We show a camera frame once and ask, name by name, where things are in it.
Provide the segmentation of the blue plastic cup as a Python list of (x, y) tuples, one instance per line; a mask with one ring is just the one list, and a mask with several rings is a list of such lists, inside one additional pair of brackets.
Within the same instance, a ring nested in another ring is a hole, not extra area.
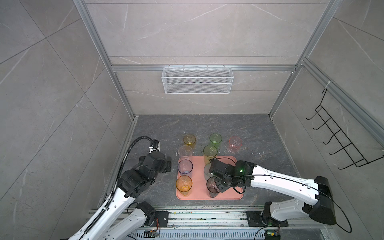
[(192, 161), (188, 159), (183, 159), (178, 163), (178, 173), (181, 176), (191, 176), (193, 171), (194, 165)]

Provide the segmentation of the dark grey plastic cup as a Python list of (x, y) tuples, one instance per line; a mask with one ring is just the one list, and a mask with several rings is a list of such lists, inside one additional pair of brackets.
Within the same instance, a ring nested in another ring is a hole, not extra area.
[(220, 190), (215, 180), (216, 180), (216, 177), (210, 177), (206, 183), (206, 187), (209, 192), (210, 198), (215, 198), (220, 193)]

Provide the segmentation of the tall yellow plastic cup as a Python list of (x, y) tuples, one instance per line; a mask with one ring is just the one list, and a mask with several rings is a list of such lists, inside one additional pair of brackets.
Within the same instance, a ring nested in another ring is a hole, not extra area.
[(192, 186), (193, 186), (192, 179), (186, 175), (178, 177), (176, 181), (177, 191), (183, 196), (187, 196), (190, 193)]

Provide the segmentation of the teal plastic cup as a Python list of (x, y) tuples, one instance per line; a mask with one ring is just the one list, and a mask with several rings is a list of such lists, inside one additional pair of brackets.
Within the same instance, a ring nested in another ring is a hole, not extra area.
[(204, 167), (204, 177), (205, 177), (205, 180), (207, 181), (209, 178), (213, 177), (214, 175), (212, 173), (209, 172), (211, 168), (211, 164), (207, 164), (205, 165)]

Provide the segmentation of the clear plastic cup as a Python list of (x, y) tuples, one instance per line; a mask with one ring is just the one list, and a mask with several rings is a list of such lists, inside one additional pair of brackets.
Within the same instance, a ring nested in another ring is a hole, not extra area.
[(183, 145), (178, 149), (177, 155), (180, 160), (189, 160), (193, 156), (193, 149), (190, 146)]

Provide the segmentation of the tall green plastic cup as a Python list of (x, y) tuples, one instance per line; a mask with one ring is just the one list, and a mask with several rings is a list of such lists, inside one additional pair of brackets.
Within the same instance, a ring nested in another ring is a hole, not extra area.
[(204, 163), (205, 165), (210, 163), (210, 159), (213, 159), (218, 154), (218, 149), (215, 146), (207, 145), (203, 149)]

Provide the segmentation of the pink tray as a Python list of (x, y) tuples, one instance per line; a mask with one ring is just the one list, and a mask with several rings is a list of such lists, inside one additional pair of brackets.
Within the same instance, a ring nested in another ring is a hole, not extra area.
[(203, 156), (193, 156), (191, 159), (193, 164), (193, 170), (187, 174), (192, 179), (192, 188), (188, 191), (187, 195), (182, 194), (181, 191), (176, 190), (176, 196), (182, 201), (191, 200), (240, 200), (243, 198), (243, 194), (238, 194), (233, 189), (229, 189), (224, 193), (219, 193), (216, 197), (211, 198), (209, 190), (206, 187), (206, 177), (204, 173), (204, 167), (206, 166)]

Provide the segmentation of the short yellow plastic cup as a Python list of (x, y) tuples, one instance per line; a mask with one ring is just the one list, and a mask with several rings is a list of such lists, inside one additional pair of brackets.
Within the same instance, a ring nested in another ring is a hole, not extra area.
[(189, 146), (194, 149), (197, 142), (197, 138), (192, 134), (187, 134), (184, 136), (183, 142), (186, 146)]

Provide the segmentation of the short green plastic cup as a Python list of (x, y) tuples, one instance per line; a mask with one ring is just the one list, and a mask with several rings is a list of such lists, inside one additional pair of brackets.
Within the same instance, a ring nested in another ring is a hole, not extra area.
[(209, 140), (210, 140), (210, 145), (212, 145), (218, 149), (221, 146), (223, 138), (220, 134), (213, 133), (210, 135)]

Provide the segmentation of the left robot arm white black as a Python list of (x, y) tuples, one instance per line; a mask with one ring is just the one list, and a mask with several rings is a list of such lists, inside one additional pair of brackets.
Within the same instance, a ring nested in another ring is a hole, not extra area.
[[(125, 171), (124, 165), (136, 143), (150, 142), (150, 151), (141, 156), (139, 163)], [(115, 220), (136, 202), (138, 196), (155, 183), (158, 174), (172, 169), (172, 159), (160, 152), (160, 142), (147, 136), (136, 138), (123, 156), (111, 194), (96, 213), (73, 236), (72, 240), (122, 240), (142, 226), (150, 226), (155, 219), (155, 209), (147, 202), (136, 205), (119, 223)]]

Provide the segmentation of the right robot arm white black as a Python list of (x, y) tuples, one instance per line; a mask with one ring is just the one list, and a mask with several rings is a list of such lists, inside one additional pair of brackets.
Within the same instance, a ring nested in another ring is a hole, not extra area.
[(267, 170), (247, 161), (225, 164), (221, 158), (209, 160), (209, 173), (214, 176), (220, 193), (233, 189), (244, 194), (247, 188), (261, 188), (291, 197), (283, 202), (267, 202), (261, 218), (264, 224), (276, 225), (288, 219), (305, 218), (325, 225), (336, 225), (335, 207), (329, 180), (322, 176), (303, 179)]

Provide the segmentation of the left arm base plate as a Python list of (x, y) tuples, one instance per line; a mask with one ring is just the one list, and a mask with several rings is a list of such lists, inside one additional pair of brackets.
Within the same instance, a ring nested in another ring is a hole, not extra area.
[(168, 227), (168, 222), (169, 222), (169, 213), (168, 211), (156, 211), (155, 212), (155, 217), (151, 221), (151, 228), (156, 228), (159, 226), (160, 228), (167, 228)]

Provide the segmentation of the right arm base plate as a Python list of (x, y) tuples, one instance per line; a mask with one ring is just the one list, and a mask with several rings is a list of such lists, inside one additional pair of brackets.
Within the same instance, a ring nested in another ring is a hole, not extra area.
[(261, 211), (246, 211), (249, 227), (288, 227), (288, 221), (280, 222)]

